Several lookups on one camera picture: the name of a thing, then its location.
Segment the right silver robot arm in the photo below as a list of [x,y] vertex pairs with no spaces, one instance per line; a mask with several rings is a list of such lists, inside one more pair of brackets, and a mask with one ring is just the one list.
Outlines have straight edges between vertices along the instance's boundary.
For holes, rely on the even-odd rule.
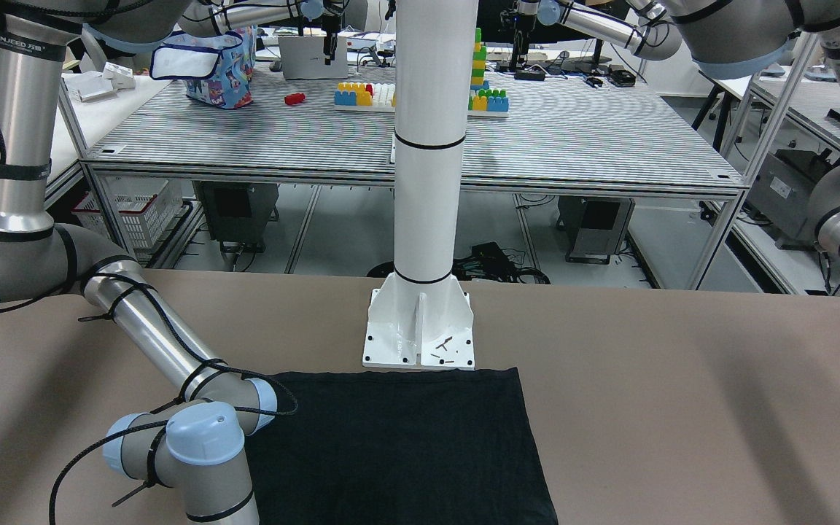
[[124,416],[99,442],[110,467],[170,486],[192,524],[257,524],[246,438],[276,415],[273,387],[213,355],[126,250],[56,224],[44,206],[61,63],[85,28],[156,46],[187,1],[0,1],[0,303],[77,293],[123,329],[176,399]]

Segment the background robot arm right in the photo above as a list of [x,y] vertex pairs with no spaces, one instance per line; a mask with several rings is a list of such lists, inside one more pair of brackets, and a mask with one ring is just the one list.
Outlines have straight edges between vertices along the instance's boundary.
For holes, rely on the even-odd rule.
[[667,20],[666,9],[656,1],[627,1],[639,23],[627,23],[577,1],[513,1],[500,13],[501,24],[511,32],[509,70],[526,66],[534,27],[564,26],[591,39],[600,39],[629,50],[634,57],[660,62],[672,57],[683,43],[679,29]]

